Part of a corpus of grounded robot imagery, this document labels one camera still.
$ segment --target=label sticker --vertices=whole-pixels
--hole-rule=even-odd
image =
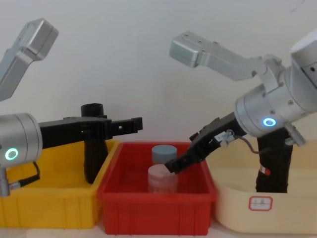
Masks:
[[[252,196],[249,201],[251,211],[267,212],[272,209],[273,199],[271,197]]]
[[[222,139],[224,138],[225,135],[226,135],[226,132],[223,131],[222,133],[216,135],[214,138],[215,138],[218,142],[220,142],[220,141],[222,141]]]

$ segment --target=beige plastic bin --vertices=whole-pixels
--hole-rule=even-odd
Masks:
[[[288,194],[256,193],[259,157],[240,141],[207,158],[218,189],[216,219],[255,234],[317,234],[317,140],[294,146]]]

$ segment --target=white table surface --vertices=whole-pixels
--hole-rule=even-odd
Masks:
[[[91,230],[59,230],[59,229],[0,229],[0,238],[128,238],[131,236],[106,235],[102,224],[98,224]],[[188,238],[190,236],[133,236],[133,237],[168,237]],[[207,238],[317,238],[317,236],[277,236],[277,235],[247,235],[239,234],[224,228],[214,222]]]

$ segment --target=gray lid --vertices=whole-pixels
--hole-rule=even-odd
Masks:
[[[172,145],[157,145],[152,148],[152,161],[158,164],[166,162],[177,157],[177,149]]]

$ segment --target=plastic bin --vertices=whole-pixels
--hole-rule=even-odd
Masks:
[[[103,202],[107,234],[206,235],[211,205],[216,199],[207,164],[195,164],[179,174],[177,193],[148,192],[152,147],[164,143],[121,143],[112,159],[98,199]],[[178,154],[189,143],[168,143]]]
[[[83,142],[43,150],[37,161],[41,179],[0,198],[0,227],[92,228],[101,211],[96,192],[118,145],[107,141],[108,157],[93,184],[85,180]],[[12,167],[7,174],[12,182],[36,171],[31,163]]]
[[[244,142],[214,151],[207,160],[218,189],[216,219],[242,233],[317,235],[316,148],[317,140],[294,146],[288,193],[256,193],[259,157]]]

